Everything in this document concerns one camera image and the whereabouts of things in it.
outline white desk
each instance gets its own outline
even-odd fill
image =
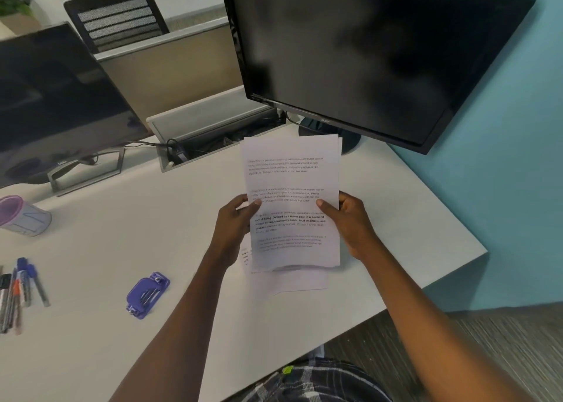
[[[296,134],[285,126],[264,136]],[[342,190],[364,200],[377,233],[418,284],[485,253],[385,143],[363,137],[342,157],[340,175]],[[22,335],[0,335],[2,400],[107,401],[189,284],[217,210],[244,190],[234,146],[164,174],[153,160],[43,200],[38,206],[53,213],[53,223],[35,238],[0,231],[0,261],[29,257],[52,303],[24,309]],[[137,320],[126,313],[125,297],[156,270],[172,283]],[[201,401],[228,397],[384,309],[362,264],[345,250],[327,290],[256,300],[245,279],[238,264],[225,277]]]

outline purple stapler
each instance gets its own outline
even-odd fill
[[[137,319],[144,318],[168,285],[170,280],[158,271],[142,278],[127,295],[127,311]]]

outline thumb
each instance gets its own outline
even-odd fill
[[[334,206],[329,204],[326,200],[317,199],[317,206],[332,221],[336,222],[336,220],[338,220],[338,218],[340,216],[340,211],[337,210],[336,208],[334,208]]]
[[[258,212],[260,206],[262,205],[262,201],[256,199],[254,202],[250,203],[246,208],[243,208],[240,212],[240,216],[243,218],[244,221],[250,221],[250,219]]]

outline plaid shirt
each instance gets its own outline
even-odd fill
[[[227,399],[228,402],[392,402],[355,365],[314,358],[288,365]]]

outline dell monitor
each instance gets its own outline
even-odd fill
[[[249,99],[423,154],[535,2],[224,1]]]
[[[147,135],[68,24],[0,41],[0,188]]]

